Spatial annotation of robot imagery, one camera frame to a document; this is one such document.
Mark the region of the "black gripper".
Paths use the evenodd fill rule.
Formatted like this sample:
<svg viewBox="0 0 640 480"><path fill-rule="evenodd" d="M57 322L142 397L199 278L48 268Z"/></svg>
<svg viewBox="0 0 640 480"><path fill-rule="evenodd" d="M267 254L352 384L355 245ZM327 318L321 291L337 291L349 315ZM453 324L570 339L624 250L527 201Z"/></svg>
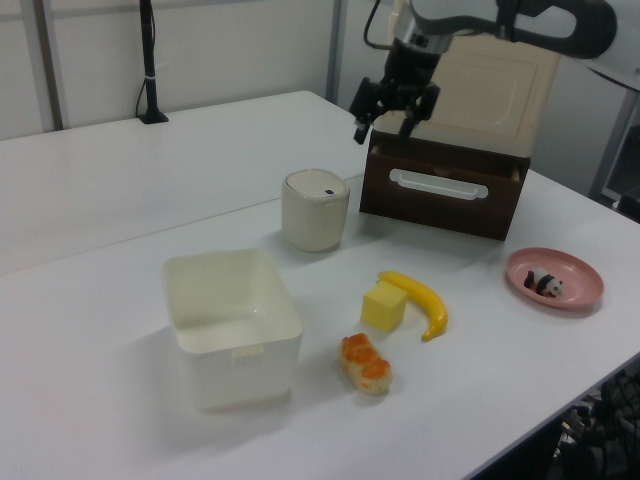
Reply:
<svg viewBox="0 0 640 480"><path fill-rule="evenodd" d="M440 87L432 81L440 58L440 53L394 39L380 84L363 78L349 108L356 125L354 140L364 143L380 115L379 102L408 102L398 132L400 138L409 138L420 122L429 120L440 93Z"/></svg>

